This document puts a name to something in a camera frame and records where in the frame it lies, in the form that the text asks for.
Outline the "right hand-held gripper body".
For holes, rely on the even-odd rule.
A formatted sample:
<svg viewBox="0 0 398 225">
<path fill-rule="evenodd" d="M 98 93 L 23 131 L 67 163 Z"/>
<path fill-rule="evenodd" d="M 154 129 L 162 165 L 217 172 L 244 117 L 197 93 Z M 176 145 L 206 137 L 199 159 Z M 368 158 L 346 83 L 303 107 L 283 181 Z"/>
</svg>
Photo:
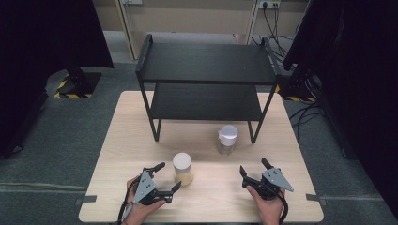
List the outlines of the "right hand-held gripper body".
<svg viewBox="0 0 398 225">
<path fill-rule="evenodd" d="M 278 168 L 263 171 L 260 180 L 255 180 L 251 177 L 249 180 L 249 182 L 242 182 L 242 186 L 244 188 L 247 186 L 253 187 L 264 200 L 271 200 L 276 197 L 281 188 L 291 192 L 294 191 L 294 188 Z"/>
</svg>

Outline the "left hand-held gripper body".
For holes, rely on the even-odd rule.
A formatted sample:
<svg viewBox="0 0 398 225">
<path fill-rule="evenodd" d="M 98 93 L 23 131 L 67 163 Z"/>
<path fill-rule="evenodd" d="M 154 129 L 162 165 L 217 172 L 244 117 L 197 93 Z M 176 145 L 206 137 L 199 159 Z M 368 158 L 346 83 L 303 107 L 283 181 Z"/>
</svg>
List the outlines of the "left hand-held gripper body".
<svg viewBox="0 0 398 225">
<path fill-rule="evenodd" d="M 158 195 L 158 193 L 159 192 L 156 189 L 156 185 L 152 180 L 150 173 L 144 171 L 139 179 L 138 187 L 136 188 L 132 203 L 150 205 L 152 203 L 161 201 L 161 197 Z"/>
</svg>

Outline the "yellow powder jar white lid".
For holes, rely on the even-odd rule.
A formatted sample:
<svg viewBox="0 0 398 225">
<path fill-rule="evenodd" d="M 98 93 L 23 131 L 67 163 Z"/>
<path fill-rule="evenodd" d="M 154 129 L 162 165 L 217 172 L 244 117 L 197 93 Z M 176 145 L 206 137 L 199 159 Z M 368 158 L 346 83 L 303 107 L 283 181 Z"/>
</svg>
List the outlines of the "yellow powder jar white lid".
<svg viewBox="0 0 398 225">
<path fill-rule="evenodd" d="M 191 173 L 191 156 L 187 153 L 177 153 L 173 158 L 175 181 L 182 186 L 189 185 L 193 180 Z"/>
</svg>

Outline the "clear jar white pouring lid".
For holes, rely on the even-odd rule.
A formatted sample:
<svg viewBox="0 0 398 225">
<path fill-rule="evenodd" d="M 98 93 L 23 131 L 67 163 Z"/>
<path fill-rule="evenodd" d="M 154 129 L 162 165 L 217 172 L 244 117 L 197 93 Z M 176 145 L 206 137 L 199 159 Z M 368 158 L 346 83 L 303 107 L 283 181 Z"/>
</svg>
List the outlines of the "clear jar white pouring lid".
<svg viewBox="0 0 398 225">
<path fill-rule="evenodd" d="M 218 131 L 218 151 L 223 156 L 230 155 L 237 141 L 238 131 L 232 125 L 226 125 Z"/>
</svg>

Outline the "black two-tier shelf rack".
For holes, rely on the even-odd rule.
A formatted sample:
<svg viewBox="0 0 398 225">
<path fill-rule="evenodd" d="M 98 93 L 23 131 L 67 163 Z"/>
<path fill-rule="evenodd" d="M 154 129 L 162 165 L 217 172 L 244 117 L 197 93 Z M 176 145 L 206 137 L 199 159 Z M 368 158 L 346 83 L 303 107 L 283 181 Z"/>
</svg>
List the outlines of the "black two-tier shelf rack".
<svg viewBox="0 0 398 225">
<path fill-rule="evenodd" d="M 254 143 L 281 70 L 266 39 L 259 45 L 159 43 L 145 37 L 135 69 L 155 140 L 161 121 L 255 122 Z"/>
</svg>

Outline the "person's left hand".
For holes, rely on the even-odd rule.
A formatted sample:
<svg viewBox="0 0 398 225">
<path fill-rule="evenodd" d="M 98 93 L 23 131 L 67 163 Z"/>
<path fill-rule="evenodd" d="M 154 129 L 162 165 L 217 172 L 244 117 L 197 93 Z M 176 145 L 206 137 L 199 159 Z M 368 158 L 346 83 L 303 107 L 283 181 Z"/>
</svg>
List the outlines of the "person's left hand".
<svg viewBox="0 0 398 225">
<path fill-rule="evenodd" d="M 128 203 L 131 202 L 134 198 L 135 189 L 137 188 L 137 185 L 135 184 L 136 180 L 138 180 L 138 177 L 134 177 L 127 182 Z M 143 205 L 138 202 L 132 207 L 129 214 L 122 221 L 121 225 L 142 225 L 145 222 L 145 219 L 152 212 L 158 210 L 164 204 L 166 204 L 166 201 L 158 201 L 150 205 Z"/>
</svg>

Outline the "person's right hand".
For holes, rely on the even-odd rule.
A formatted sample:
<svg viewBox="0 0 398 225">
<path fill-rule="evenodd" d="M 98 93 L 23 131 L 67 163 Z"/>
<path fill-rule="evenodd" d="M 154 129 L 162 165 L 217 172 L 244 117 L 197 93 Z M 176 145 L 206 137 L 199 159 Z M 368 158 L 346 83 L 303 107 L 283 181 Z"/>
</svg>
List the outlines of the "person's right hand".
<svg viewBox="0 0 398 225">
<path fill-rule="evenodd" d="M 247 190 L 256 203 L 257 211 L 262 224 L 280 225 L 279 221 L 283 211 L 283 202 L 279 198 L 266 201 L 262 199 L 257 191 L 251 186 L 247 186 Z"/>
</svg>

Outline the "grey tape piece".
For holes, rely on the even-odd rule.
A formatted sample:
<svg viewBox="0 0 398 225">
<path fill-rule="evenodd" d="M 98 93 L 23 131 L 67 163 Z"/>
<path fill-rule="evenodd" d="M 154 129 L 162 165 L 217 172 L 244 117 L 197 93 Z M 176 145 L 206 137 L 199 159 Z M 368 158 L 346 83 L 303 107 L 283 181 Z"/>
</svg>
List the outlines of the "grey tape piece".
<svg viewBox="0 0 398 225">
<path fill-rule="evenodd" d="M 316 194 L 306 194 L 307 201 L 319 202 L 321 205 L 328 205 L 327 200 Z"/>
<path fill-rule="evenodd" d="M 83 196 L 75 200 L 74 205 L 82 205 L 83 203 L 95 203 L 97 200 L 97 195 Z"/>
</svg>

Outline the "black stand base striped tape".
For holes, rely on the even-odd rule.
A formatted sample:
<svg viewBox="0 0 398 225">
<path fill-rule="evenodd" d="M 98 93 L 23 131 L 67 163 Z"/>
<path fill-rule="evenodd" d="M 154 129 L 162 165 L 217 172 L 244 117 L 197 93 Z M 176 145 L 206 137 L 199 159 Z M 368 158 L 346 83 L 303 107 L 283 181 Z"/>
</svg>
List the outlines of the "black stand base striped tape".
<svg viewBox="0 0 398 225">
<path fill-rule="evenodd" d="M 290 79 L 293 75 L 293 71 L 281 70 L 282 75 L 280 76 L 278 85 L 275 92 L 280 95 L 284 100 L 292 101 L 304 101 L 314 102 L 315 97 L 311 94 L 308 88 L 302 83 L 299 87 L 293 87 L 290 85 Z"/>
<path fill-rule="evenodd" d="M 55 98 L 91 98 L 100 80 L 100 72 L 84 72 L 80 67 L 68 69 L 68 73 L 59 84 Z"/>
</svg>

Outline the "dark curtain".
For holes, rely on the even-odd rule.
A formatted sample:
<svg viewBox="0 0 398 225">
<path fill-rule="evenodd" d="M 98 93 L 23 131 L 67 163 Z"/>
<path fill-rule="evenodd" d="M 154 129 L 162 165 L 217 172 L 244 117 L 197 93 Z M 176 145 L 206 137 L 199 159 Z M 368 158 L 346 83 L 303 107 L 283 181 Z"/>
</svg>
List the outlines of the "dark curtain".
<svg viewBox="0 0 398 225">
<path fill-rule="evenodd" d="M 311 75 L 353 154 L 398 219 L 398 0 L 310 0 L 284 59 Z"/>
<path fill-rule="evenodd" d="M 0 0 L 0 157 L 8 157 L 48 78 L 113 65 L 93 0 Z"/>
</svg>

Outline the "white frame post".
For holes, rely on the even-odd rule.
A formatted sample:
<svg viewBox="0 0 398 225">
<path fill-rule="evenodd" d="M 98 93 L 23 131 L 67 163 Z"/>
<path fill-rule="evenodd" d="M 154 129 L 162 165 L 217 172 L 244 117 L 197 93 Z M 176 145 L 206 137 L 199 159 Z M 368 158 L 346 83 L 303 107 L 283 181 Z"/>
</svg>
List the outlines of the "white frame post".
<svg viewBox="0 0 398 225">
<path fill-rule="evenodd" d="M 124 32 L 127 45 L 128 45 L 128 50 L 130 54 L 130 59 L 134 61 L 136 59 L 136 52 L 133 44 L 133 39 L 131 37 L 131 31 L 130 31 L 130 25 L 129 25 L 129 17 L 126 11 L 126 6 L 127 6 L 128 0 L 115 0 L 116 8 L 118 11 L 118 15 L 120 18 L 122 30 Z"/>
</svg>

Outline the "white wall socket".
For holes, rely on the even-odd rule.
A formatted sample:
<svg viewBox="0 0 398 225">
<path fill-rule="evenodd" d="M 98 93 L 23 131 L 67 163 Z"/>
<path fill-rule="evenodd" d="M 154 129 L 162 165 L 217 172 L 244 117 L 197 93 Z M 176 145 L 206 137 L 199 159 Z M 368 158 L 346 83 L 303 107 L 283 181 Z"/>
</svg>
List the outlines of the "white wall socket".
<svg viewBox="0 0 398 225">
<path fill-rule="evenodd" d="M 260 0 L 258 7 L 262 9 L 277 9 L 281 4 L 281 0 Z"/>
</svg>

